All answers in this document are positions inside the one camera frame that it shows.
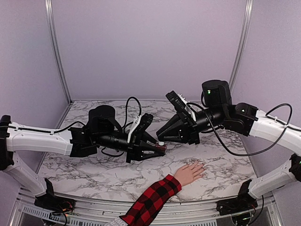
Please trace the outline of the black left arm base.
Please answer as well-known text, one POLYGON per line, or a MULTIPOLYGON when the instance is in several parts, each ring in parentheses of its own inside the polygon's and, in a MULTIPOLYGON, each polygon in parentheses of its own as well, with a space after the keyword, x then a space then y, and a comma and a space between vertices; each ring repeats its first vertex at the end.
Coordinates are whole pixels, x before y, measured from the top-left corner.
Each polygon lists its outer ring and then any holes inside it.
POLYGON ((54 194, 52 183, 46 178, 46 193, 42 196, 35 197, 34 205, 56 212, 72 213, 74 210, 75 201, 70 198, 57 196, 54 194))

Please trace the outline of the person's bare hand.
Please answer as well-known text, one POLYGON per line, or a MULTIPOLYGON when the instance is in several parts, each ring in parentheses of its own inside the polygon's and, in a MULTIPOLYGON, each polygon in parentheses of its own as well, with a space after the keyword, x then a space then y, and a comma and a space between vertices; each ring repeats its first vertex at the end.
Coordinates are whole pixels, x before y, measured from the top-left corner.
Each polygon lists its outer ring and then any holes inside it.
POLYGON ((174 178, 181 184, 186 186, 203 177, 204 164, 196 161, 192 164, 186 164, 180 167, 174 174, 174 178))

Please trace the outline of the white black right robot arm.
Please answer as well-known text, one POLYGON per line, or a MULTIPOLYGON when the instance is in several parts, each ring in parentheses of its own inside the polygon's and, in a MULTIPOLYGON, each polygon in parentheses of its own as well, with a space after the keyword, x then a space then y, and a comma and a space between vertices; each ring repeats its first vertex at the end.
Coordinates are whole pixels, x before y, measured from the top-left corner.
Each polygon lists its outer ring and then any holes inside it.
POLYGON ((257 107, 231 100, 227 81, 209 80, 202 83, 201 107, 196 112, 194 103, 186 101, 174 91, 166 95, 174 106, 176 114, 156 135, 159 141, 183 144, 199 144, 201 132, 208 129, 216 131, 221 126, 226 130, 244 136, 253 136, 271 141, 293 152, 290 159, 270 173, 244 182, 238 197, 233 200, 233 207, 243 211, 260 196, 301 179, 301 130, 284 122, 257 107))

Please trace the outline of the red glitter nail polish bottle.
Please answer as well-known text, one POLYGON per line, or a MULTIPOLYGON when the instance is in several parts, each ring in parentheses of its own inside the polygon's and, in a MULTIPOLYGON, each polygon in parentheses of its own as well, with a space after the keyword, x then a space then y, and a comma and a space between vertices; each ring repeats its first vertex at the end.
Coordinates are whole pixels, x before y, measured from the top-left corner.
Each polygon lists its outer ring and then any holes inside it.
POLYGON ((167 145, 166 144, 164 144, 164 145, 159 145, 159 144, 155 144, 155 147, 157 148, 157 149, 159 149, 161 152, 165 152, 166 151, 166 149, 167 149, 167 145))

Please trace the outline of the red black plaid sleeve forearm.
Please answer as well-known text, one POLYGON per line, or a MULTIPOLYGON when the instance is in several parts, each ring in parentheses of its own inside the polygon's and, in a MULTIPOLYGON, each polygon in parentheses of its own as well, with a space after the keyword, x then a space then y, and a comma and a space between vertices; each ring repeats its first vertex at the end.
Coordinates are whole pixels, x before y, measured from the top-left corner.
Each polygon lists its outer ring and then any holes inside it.
POLYGON ((127 213, 120 218, 129 226, 148 226, 169 198, 181 189, 181 184, 173 176, 167 175, 148 187, 127 213))

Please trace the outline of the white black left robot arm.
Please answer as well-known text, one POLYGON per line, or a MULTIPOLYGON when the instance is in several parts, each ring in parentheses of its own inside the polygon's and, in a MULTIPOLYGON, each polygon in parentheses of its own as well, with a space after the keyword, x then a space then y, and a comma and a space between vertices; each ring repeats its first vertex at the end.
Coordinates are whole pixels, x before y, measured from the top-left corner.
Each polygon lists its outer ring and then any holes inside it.
POLYGON ((146 129, 153 115, 135 117, 126 133, 115 119, 115 109, 101 105, 88 113, 82 128, 64 129, 26 127, 11 121, 9 115, 0 119, 0 169, 29 189, 48 209, 59 206, 51 182, 37 175, 17 154, 18 151, 58 153, 74 158, 96 154, 99 147, 125 152, 126 162, 143 161, 165 155, 166 145, 158 142, 146 129))

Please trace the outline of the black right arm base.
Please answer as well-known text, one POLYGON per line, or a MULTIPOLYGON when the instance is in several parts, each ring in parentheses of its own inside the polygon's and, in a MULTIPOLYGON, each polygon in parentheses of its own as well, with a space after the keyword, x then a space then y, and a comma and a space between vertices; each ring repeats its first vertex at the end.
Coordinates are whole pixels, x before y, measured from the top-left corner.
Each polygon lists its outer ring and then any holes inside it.
POLYGON ((216 210, 221 216, 234 214, 242 211, 247 211, 258 207, 256 198, 253 198, 249 192, 249 185, 251 179, 245 181, 238 192, 237 197, 219 200, 217 202, 216 210))

